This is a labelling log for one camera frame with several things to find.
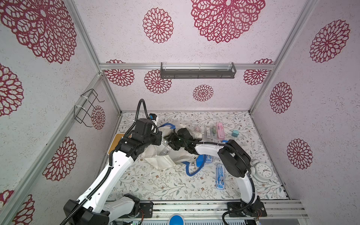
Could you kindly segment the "pink compass clear case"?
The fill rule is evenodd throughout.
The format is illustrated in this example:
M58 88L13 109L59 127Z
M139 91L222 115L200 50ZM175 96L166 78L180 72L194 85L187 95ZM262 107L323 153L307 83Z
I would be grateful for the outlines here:
M201 130L201 128L200 128L199 125L196 125L196 126L195 126L195 131L198 132L198 133L201 133L201 132L202 132L202 130Z

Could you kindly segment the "white canvas bag blue handles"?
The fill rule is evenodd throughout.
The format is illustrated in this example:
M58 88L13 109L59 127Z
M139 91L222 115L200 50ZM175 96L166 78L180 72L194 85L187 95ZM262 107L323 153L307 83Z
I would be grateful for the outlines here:
M199 141L202 140L203 133L198 133L195 131L195 129L191 129L181 123L167 122L159 127L159 130L162 132L161 145L150 145L145 148L144 153L141 154L141 159L144 159L153 168L157 170L175 168L177 166L184 165L186 174L189 177L192 177L198 172L200 172L204 166L202 168L198 168L196 166L196 159L199 156L198 154L190 154L185 151L184 148L180 148L179 151L175 151L168 145L168 142L164 139L164 137L170 134L174 129L178 131L181 128L187 128L193 138Z

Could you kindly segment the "clear pen case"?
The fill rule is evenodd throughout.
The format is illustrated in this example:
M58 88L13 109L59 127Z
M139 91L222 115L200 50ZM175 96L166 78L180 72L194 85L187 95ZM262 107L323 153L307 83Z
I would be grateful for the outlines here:
M208 126L205 127L205 133L206 133L206 138L211 139L212 133L211 133L211 128L210 127L208 127Z

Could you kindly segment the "blue-rimmed clear case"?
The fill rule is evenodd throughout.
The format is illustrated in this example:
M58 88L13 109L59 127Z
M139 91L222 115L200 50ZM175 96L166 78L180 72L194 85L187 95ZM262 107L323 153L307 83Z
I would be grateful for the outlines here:
M199 155L196 159L196 166L202 168L206 162L206 155Z

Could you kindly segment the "clear green compass set case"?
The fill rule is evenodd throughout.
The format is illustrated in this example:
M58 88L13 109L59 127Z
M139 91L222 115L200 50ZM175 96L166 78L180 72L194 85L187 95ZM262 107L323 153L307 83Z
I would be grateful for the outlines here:
M213 135L215 138L217 138L217 128L216 128L216 126L212 126L211 132L212 132L212 135Z

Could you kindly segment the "clear blue-trim compass case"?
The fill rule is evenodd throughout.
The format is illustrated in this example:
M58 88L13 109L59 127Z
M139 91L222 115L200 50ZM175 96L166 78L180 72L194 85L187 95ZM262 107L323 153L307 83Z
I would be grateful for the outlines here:
M213 162L213 157L210 155L206 155L206 160L205 163L206 164L211 164Z

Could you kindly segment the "pink clear stationery case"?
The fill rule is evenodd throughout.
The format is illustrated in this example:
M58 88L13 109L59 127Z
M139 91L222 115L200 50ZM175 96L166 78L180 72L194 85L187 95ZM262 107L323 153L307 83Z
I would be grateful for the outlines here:
M219 140L225 139L224 125L221 122L216 122L217 138Z

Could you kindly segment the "long blue-trim compass case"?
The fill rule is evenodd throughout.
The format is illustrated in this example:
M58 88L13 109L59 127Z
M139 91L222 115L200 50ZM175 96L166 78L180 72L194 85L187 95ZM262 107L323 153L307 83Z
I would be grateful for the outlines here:
M224 165L217 164L216 167L216 189L224 190L225 189L225 178L226 170Z

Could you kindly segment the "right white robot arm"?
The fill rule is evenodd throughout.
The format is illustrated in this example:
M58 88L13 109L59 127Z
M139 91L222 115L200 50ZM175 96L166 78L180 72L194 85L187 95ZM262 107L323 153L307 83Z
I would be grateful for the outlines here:
M243 208L254 204L257 193L251 176L251 157L235 140L230 139L227 142L201 141L195 139L186 128L172 131L164 139L175 151L184 148L191 154L218 156L227 172L238 183L241 200L245 204Z

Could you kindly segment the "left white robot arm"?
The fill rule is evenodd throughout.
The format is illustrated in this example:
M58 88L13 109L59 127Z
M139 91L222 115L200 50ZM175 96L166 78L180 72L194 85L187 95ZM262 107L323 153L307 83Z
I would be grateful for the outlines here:
M124 136L109 154L108 166L77 200L64 205L63 225L108 225L123 215L137 214L139 199L127 195L107 204L106 201L124 172L150 145L161 145L162 133L156 126L156 115L134 122L131 136Z

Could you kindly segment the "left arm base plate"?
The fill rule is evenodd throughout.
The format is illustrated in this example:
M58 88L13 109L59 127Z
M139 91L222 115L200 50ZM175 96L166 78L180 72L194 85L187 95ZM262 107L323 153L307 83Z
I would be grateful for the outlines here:
M123 215L119 219L133 219L133 218L152 218L153 215L153 202L140 202L139 206L135 209L134 213Z

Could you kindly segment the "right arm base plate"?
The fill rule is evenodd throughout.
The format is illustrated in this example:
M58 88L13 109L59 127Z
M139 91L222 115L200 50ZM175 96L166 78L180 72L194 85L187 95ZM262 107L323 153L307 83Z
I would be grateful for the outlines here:
M228 202L227 209L230 211L229 216L234 217L266 217L267 212L264 207L264 204L260 201L255 201L249 207L243 209L242 211L233 212L239 208L244 207L246 204L243 201L240 202Z

